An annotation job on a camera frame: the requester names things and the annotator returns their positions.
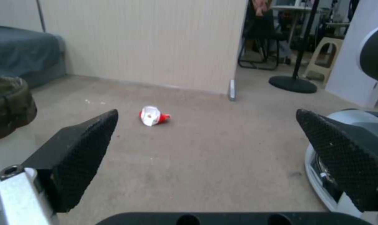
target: white wall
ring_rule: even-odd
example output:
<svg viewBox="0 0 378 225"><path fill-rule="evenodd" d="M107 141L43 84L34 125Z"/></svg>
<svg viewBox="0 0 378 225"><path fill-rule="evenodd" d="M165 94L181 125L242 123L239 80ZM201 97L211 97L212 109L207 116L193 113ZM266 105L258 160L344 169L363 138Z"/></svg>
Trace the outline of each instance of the white wall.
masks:
<svg viewBox="0 0 378 225"><path fill-rule="evenodd" d="M0 0L0 26L41 32L36 0Z"/></svg>
<svg viewBox="0 0 378 225"><path fill-rule="evenodd" d="M373 4L360 1L326 86L326 91L361 107L373 107L378 98L373 92L376 81L362 72L356 63L362 40L376 27L378 0Z"/></svg>
<svg viewBox="0 0 378 225"><path fill-rule="evenodd" d="M41 0L67 72L226 93L247 0Z"/></svg>

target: textured gripper pad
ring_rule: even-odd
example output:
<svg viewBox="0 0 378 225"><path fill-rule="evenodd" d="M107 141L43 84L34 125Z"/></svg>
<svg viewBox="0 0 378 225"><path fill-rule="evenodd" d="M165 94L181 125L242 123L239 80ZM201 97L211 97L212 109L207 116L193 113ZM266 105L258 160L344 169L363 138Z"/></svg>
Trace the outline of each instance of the textured gripper pad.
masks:
<svg viewBox="0 0 378 225"><path fill-rule="evenodd" d="M378 211L378 137L303 109L297 121L339 188L361 211Z"/></svg>
<svg viewBox="0 0 378 225"><path fill-rule="evenodd" d="M118 121L117 110L62 128L22 165L38 171L56 212L75 207L96 175Z"/></svg>

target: crumpled can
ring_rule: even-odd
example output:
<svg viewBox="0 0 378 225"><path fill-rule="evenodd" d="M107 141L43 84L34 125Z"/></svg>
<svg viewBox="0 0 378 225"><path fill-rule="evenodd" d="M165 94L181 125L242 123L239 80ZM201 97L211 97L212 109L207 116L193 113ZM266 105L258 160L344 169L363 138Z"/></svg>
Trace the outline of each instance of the crumpled can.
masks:
<svg viewBox="0 0 378 225"><path fill-rule="evenodd" d="M153 126L169 119L169 114L163 114L155 106L145 106L139 113L139 117L146 126Z"/></svg>

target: stand base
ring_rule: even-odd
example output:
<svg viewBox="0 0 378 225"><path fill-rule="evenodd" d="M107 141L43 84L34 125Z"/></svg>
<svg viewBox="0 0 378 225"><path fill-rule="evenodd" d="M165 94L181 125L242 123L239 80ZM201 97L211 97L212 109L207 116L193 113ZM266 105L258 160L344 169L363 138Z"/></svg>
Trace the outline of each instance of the stand base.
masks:
<svg viewBox="0 0 378 225"><path fill-rule="evenodd" d="M277 88L298 93L315 93L317 87L306 80L293 80L292 77L275 76L269 79L269 83Z"/></svg>

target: beige stool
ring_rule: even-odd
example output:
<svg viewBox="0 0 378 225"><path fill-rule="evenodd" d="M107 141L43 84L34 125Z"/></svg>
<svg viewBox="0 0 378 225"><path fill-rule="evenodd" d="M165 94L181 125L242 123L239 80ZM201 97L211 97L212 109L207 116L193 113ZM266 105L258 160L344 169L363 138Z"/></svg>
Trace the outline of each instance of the beige stool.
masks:
<svg viewBox="0 0 378 225"><path fill-rule="evenodd" d="M315 64L318 55L325 44L333 44L333 50L327 62L328 67L322 67ZM327 81L329 80L330 73L332 72L332 68L336 62L337 55L339 54L341 45L343 44L343 40L331 38L331 37L324 37L321 42L318 44L318 47L315 49L314 53L312 54L312 58L310 63L307 66L303 77L307 77L309 71L315 71L323 75L323 86L326 85Z"/></svg>

